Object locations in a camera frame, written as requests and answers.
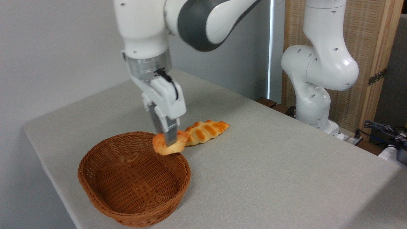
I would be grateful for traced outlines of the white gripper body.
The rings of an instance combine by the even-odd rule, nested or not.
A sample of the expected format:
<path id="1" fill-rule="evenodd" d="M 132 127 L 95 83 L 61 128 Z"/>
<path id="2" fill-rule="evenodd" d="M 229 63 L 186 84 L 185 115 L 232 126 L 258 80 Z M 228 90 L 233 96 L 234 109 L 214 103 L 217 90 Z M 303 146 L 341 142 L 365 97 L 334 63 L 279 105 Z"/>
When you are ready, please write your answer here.
<path id="1" fill-rule="evenodd" d="M 179 83 L 173 81 L 172 84 L 161 76 L 152 80 L 136 77 L 131 79 L 143 91 L 141 97 L 146 110 L 154 103 L 169 119 L 176 119 L 185 114 L 185 100 Z"/>

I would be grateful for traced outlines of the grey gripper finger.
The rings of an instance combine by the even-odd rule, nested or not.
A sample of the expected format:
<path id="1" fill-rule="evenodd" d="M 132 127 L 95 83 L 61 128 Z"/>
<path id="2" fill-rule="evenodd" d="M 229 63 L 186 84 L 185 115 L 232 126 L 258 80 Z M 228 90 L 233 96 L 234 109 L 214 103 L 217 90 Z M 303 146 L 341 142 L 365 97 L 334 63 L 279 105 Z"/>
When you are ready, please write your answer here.
<path id="1" fill-rule="evenodd" d="M 177 142 L 177 128 L 179 126 L 179 119 L 169 119 L 165 116 L 162 118 L 162 131 L 164 133 L 165 142 L 167 146 L 173 145 Z"/>
<path id="2" fill-rule="evenodd" d="M 164 127 L 161 123 L 161 118 L 155 110 L 155 108 L 157 107 L 156 103 L 150 99 L 146 92 L 143 92 L 141 97 L 143 98 L 145 109 L 151 116 L 155 130 L 157 131 L 157 133 L 164 133 Z"/>

